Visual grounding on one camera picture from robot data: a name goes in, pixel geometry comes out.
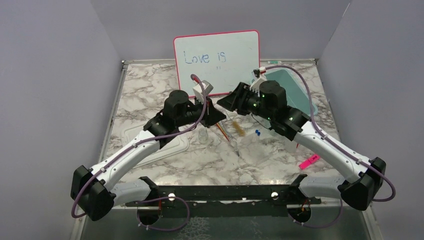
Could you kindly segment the small glass beaker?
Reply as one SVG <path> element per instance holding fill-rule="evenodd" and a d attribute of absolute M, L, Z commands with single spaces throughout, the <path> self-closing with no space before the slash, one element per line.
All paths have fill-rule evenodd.
<path fill-rule="evenodd" d="M 198 141 L 199 141 L 201 144 L 206 145 L 206 144 L 208 143 L 208 140 L 209 140 L 208 130 L 207 130 L 206 128 L 201 128 L 201 129 L 198 131 L 198 136 L 197 136 L 197 138 L 198 138 Z"/>

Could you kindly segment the teal plastic bin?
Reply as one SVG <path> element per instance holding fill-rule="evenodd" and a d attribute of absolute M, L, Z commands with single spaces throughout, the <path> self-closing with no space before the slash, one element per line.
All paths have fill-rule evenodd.
<path fill-rule="evenodd" d="M 282 88 L 285 89 L 287 104 L 290 107 L 297 108 L 302 112 L 311 115 L 311 107 L 309 95 L 307 91 L 298 83 L 297 80 L 289 73 L 287 68 L 271 69 L 265 73 L 268 81 L 276 81 Z"/>

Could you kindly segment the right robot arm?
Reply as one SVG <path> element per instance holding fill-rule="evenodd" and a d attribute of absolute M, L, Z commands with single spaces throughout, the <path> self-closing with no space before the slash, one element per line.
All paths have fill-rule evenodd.
<path fill-rule="evenodd" d="M 267 119 L 277 134 L 294 141 L 330 164 L 339 172 L 335 177 L 304 177 L 288 190 L 289 199 L 300 204 L 307 198 L 341 199 L 350 207 L 364 211 L 383 184 L 386 163 L 355 153 L 321 128 L 311 118 L 287 104 L 286 90 L 274 80 L 260 84 L 258 91 L 241 82 L 229 95 L 217 101 L 224 109 L 239 115 Z"/>

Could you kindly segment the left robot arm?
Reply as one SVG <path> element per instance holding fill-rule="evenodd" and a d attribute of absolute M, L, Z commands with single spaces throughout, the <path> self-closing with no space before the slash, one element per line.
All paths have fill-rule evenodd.
<path fill-rule="evenodd" d="M 115 206 L 134 201 L 152 205 L 157 200 L 154 182 L 147 177 L 126 183 L 119 183 L 119 180 L 142 160 L 181 135 L 180 127 L 188 125 L 185 131 L 189 132 L 198 124 L 208 128 L 225 118 L 226 115 L 215 109 L 209 97 L 191 102 L 185 91 L 172 91 L 164 101 L 163 109 L 127 145 L 90 168 L 81 165 L 74 171 L 71 216 L 77 219 L 87 215 L 97 221 Z"/>

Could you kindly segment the red yellow pipette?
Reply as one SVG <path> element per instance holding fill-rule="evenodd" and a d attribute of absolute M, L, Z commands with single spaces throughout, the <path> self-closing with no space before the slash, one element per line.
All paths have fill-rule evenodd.
<path fill-rule="evenodd" d="M 220 123 L 216 123 L 215 125 L 216 125 L 216 126 L 217 126 L 217 128 L 220 130 L 220 132 L 222 133 L 222 135 L 224 136 L 224 138 L 225 138 L 228 142 L 230 142 L 229 136 L 228 136 L 227 132 L 226 132 L 226 131 L 222 128 L 221 124 L 220 124 Z"/>

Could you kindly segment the brown test tube brush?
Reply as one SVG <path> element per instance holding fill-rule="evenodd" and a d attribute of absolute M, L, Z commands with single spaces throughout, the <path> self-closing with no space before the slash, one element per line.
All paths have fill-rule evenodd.
<path fill-rule="evenodd" d="M 245 130 L 236 121 L 232 121 L 232 126 L 239 136 L 244 137 L 246 135 Z"/>

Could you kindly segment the metal test tube clamp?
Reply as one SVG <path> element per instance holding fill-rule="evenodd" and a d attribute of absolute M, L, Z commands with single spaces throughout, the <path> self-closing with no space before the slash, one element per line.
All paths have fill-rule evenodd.
<path fill-rule="evenodd" d="M 234 138 L 234 136 L 228 131 L 228 129 L 227 129 L 227 126 L 226 126 L 226 123 L 227 123 L 227 118 L 226 119 L 224 119 L 224 120 L 222 120 L 222 121 L 220 121 L 220 125 L 222 126 L 222 128 L 226 131 L 226 133 L 227 133 L 227 135 L 228 135 L 228 137 L 229 137 L 229 140 L 230 140 L 230 142 L 229 142 L 229 144 L 232 146 L 232 148 L 234 149 L 234 151 L 235 151 L 235 153 L 236 153 L 236 155 L 238 156 L 238 157 L 240 157 L 240 152 L 239 152 L 239 149 L 238 149 L 238 146 L 237 146 L 237 141 L 236 141 L 236 139 Z"/>

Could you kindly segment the pink framed whiteboard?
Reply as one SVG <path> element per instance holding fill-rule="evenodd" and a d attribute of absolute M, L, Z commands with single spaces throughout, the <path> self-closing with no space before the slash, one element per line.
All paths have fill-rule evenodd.
<path fill-rule="evenodd" d="M 179 89 L 190 97 L 195 85 L 192 74 L 213 86 L 211 96 L 221 96 L 240 82 L 250 84 L 253 70 L 260 66 L 257 30 L 177 36 L 173 47 Z"/>

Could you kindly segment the green white marker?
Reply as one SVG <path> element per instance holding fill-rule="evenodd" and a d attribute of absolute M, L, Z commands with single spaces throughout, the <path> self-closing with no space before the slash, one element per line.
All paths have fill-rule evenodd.
<path fill-rule="evenodd" d="M 282 61 L 280 61 L 280 60 L 268 60 L 267 63 L 270 64 L 270 65 L 280 65 L 280 64 L 282 64 Z"/>

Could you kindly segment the clear plastic flask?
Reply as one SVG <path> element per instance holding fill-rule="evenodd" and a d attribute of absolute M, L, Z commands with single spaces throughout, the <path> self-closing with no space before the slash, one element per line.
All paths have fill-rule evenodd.
<path fill-rule="evenodd" d="M 294 140 L 289 140 L 289 139 L 284 140 L 284 148 L 290 154 L 293 154 L 297 151 L 296 145 L 297 145 L 297 142 Z"/>

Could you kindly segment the pink highlighter marker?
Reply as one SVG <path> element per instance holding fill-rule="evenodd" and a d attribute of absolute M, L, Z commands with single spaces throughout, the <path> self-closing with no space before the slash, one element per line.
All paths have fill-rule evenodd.
<path fill-rule="evenodd" d="M 301 170 L 305 170 L 306 168 L 308 168 L 309 166 L 315 164 L 317 161 L 319 161 L 321 159 L 321 157 L 317 154 L 313 154 L 312 156 L 310 156 L 308 159 L 306 159 L 305 161 L 303 161 L 302 163 L 300 163 L 298 166 Z"/>

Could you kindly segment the black front mounting rail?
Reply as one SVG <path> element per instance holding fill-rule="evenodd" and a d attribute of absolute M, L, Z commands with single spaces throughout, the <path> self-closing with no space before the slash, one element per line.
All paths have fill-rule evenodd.
<path fill-rule="evenodd" d="M 126 207 L 137 209 L 137 218 L 147 226 L 159 219 L 232 217 L 294 217 L 308 221 L 311 205 L 321 204 L 298 189 L 306 175 L 290 184 L 268 185 L 156 185 L 143 177 L 151 192 L 145 200 L 132 200 Z"/>

